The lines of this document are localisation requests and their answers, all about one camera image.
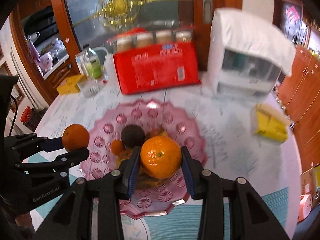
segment green label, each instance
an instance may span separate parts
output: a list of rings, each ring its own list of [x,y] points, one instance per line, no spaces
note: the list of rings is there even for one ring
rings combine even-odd
[[[92,76],[94,79],[100,78],[102,76],[101,65],[98,61],[86,63],[85,67],[89,75]]]

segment gold decorative pattern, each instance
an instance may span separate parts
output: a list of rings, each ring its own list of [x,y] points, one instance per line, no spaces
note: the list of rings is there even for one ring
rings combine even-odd
[[[97,18],[101,24],[114,31],[130,28],[137,18],[140,7],[151,2],[193,1],[193,0],[99,0],[96,13],[76,22],[76,26],[86,20]]]

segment barcode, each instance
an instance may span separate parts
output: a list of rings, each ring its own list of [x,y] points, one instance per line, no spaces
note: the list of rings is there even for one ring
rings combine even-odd
[[[178,81],[184,81],[185,79],[184,67],[178,67],[177,72],[178,72]]]

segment picture frame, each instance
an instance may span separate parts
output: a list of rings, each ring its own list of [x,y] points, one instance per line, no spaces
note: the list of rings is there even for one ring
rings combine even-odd
[[[7,65],[7,62],[3,62],[0,66],[0,74],[1,75],[7,75],[7,76],[12,76],[11,71]],[[18,105],[20,105],[21,101],[24,99],[25,95],[22,93],[21,89],[17,84],[14,84],[12,88],[11,95],[14,96],[14,98],[17,100]],[[11,99],[10,102],[10,109],[12,112],[15,113],[16,111],[16,106],[14,101]]]

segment yellow box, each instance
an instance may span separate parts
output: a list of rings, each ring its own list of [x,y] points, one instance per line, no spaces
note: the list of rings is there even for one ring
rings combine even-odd
[[[65,78],[61,84],[57,87],[57,91],[60,95],[79,93],[80,89],[77,83],[84,81],[86,77],[84,75],[75,75]]]
[[[255,109],[253,109],[252,113],[253,133],[279,142],[285,142],[288,139],[286,126],[278,119]]]
[[[320,164],[315,167],[317,190],[320,189]]]

